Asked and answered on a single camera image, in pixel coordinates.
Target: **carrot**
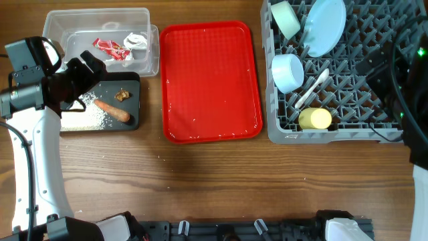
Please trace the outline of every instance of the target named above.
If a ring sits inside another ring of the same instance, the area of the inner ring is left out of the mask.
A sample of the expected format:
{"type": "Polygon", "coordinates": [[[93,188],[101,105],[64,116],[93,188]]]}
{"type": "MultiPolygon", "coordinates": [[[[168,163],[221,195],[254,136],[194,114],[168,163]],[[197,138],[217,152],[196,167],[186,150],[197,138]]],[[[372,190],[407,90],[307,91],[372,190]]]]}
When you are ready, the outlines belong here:
{"type": "Polygon", "coordinates": [[[130,119],[129,113],[125,110],[120,110],[119,108],[113,107],[98,99],[94,100],[94,104],[123,123],[129,121],[130,119]]]}

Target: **yellow object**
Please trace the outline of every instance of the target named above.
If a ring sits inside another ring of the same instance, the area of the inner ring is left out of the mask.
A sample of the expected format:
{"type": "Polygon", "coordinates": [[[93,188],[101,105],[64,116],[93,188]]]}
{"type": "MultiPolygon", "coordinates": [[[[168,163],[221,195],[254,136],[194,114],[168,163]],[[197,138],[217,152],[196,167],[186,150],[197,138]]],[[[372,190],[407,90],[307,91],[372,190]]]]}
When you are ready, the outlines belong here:
{"type": "Polygon", "coordinates": [[[307,108],[299,115],[302,129],[327,129],[332,123],[332,115],[324,108],[307,108]]]}

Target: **plastic bin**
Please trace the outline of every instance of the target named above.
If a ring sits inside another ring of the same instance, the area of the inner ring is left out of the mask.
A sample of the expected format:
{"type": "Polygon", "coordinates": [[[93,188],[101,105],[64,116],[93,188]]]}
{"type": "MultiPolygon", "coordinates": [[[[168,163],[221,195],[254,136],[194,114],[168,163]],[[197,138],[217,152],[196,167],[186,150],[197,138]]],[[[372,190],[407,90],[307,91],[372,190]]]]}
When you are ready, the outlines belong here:
{"type": "Polygon", "coordinates": [[[66,53],[62,66],[62,69],[65,69],[70,59],[80,57],[85,50],[89,50],[104,62],[111,59],[92,43],[96,38],[100,38],[113,40],[123,46],[124,39],[131,32],[147,37],[147,49],[132,50],[134,60],[107,63],[107,71],[132,71],[140,76],[156,75],[159,66],[158,30],[156,26],[150,24],[150,13],[146,8],[50,11],[43,29],[43,37],[61,44],[66,53]]]}
{"type": "MultiPolygon", "coordinates": [[[[283,0],[264,0],[261,6],[261,35],[266,57],[266,112],[267,131],[272,142],[278,144],[329,143],[343,140],[377,140],[388,143],[374,133],[366,122],[381,101],[372,94],[365,76],[356,73],[355,65],[369,52],[392,42],[396,30],[406,20],[426,15],[422,0],[344,0],[347,9],[344,33],[329,53],[311,58],[302,43],[303,31],[286,39],[276,25],[271,5],[283,0]],[[275,55],[296,54],[305,69],[304,83],[293,93],[282,94],[272,77],[272,60],[275,55]],[[315,82],[326,68],[330,77],[310,95],[301,109],[294,103],[315,82]],[[298,116],[307,107],[322,107],[330,111],[333,123],[324,130],[302,130],[298,116]]],[[[289,0],[301,21],[302,29],[315,0],[289,0]]],[[[426,28],[414,24],[400,40],[402,54],[410,60],[416,52],[418,39],[426,28]]],[[[384,137],[396,139],[403,132],[398,123],[385,113],[371,123],[384,137]]]]}

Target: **clear plastic container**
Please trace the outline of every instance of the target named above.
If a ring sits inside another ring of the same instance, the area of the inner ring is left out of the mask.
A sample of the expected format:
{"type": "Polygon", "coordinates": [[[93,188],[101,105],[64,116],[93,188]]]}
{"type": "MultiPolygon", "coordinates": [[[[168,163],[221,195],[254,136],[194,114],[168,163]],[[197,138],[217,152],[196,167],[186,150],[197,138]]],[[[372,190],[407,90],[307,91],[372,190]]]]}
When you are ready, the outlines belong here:
{"type": "Polygon", "coordinates": [[[109,72],[132,71],[140,76],[154,76],[158,72],[158,31],[156,26],[150,25],[150,13],[146,8],[50,11],[43,37],[61,44],[66,53],[62,68],[66,68],[65,64],[72,58],[80,57],[83,51],[89,50],[106,63],[109,72]],[[130,33],[147,38],[146,50],[132,50],[134,60],[106,62],[112,57],[92,45],[100,38],[123,46],[124,39],[130,33]]]}

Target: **black cutting board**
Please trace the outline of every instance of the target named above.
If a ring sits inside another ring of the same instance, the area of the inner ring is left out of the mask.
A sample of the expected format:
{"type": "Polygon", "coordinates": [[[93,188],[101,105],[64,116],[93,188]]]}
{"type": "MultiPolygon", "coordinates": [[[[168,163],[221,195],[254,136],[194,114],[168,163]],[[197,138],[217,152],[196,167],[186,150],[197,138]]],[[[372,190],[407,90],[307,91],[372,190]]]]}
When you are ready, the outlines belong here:
{"type": "Polygon", "coordinates": [[[140,76],[134,72],[109,73],[108,77],[80,97],[86,102],[86,112],[63,112],[61,132],[70,131],[133,131],[139,126],[140,76]],[[130,98],[119,102],[114,98],[121,89],[130,98]],[[131,118],[122,123],[93,104],[99,99],[110,106],[127,111],[131,118]]]}

